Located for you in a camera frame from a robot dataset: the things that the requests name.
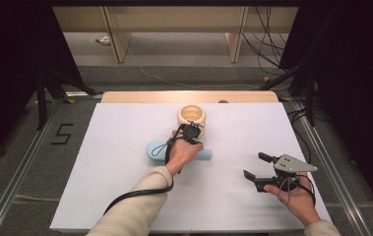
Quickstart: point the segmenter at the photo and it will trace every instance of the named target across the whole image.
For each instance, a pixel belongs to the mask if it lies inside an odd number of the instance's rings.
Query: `white sleeve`
[[[147,172],[131,191],[161,189],[171,183],[167,168],[159,166]],[[113,206],[88,235],[149,235],[152,223],[166,200],[167,193],[123,200]]]
[[[305,236],[339,236],[341,235],[334,224],[327,220],[321,220],[309,224],[303,231]]]

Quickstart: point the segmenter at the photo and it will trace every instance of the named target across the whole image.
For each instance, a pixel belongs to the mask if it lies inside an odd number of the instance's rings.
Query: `hand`
[[[306,172],[300,172],[299,175],[307,177]],[[307,178],[300,177],[299,184],[312,191],[311,183]],[[264,190],[280,198],[281,202],[287,206],[287,209],[295,215],[305,227],[321,220],[315,209],[311,195],[305,190],[297,187],[290,192],[286,192],[280,191],[278,187],[272,185],[266,185]]]
[[[171,176],[174,177],[203,148],[203,144],[191,145],[183,139],[176,140],[171,147],[168,163],[165,165]]]

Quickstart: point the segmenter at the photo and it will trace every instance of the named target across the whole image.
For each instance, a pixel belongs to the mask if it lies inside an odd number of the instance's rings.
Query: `white table surface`
[[[164,165],[148,158],[152,141],[166,141],[177,129],[180,103],[100,103],[50,225],[62,232],[88,231],[107,206],[128,192],[149,169]],[[303,225],[276,197],[258,193],[243,176],[275,175],[258,152],[303,159],[281,103],[201,103],[207,112],[201,138],[213,150],[174,178],[174,189],[152,232],[275,232]],[[330,220],[316,191],[316,208]]]

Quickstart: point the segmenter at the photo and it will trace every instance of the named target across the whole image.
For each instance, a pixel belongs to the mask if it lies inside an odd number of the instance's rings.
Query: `blue object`
[[[147,155],[154,160],[165,160],[165,151],[167,150],[167,145],[163,141],[154,141],[149,143],[147,146]],[[212,150],[204,148],[200,150],[195,159],[196,160],[210,160],[212,157]]]

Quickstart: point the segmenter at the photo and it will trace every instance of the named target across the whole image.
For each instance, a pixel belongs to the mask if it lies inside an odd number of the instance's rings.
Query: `beige cup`
[[[177,113],[177,125],[190,124],[191,121],[199,123],[201,134],[198,138],[201,138],[205,133],[205,125],[207,121],[205,110],[198,105],[187,105],[180,108]]]

